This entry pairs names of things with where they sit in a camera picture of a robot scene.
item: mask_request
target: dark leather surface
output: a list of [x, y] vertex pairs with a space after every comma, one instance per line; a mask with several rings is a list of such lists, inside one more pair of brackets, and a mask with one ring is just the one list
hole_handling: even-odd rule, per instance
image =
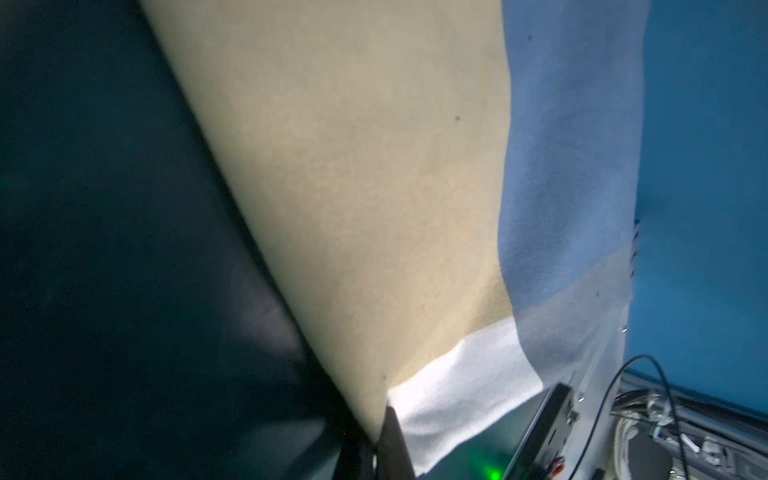
[[0, 6], [0, 478], [302, 478], [349, 420], [132, 2]]

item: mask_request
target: green light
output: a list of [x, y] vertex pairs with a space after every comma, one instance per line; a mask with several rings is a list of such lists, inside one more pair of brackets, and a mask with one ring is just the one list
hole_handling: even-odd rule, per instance
[[502, 480], [504, 472], [498, 468], [485, 467], [485, 476], [488, 480]]

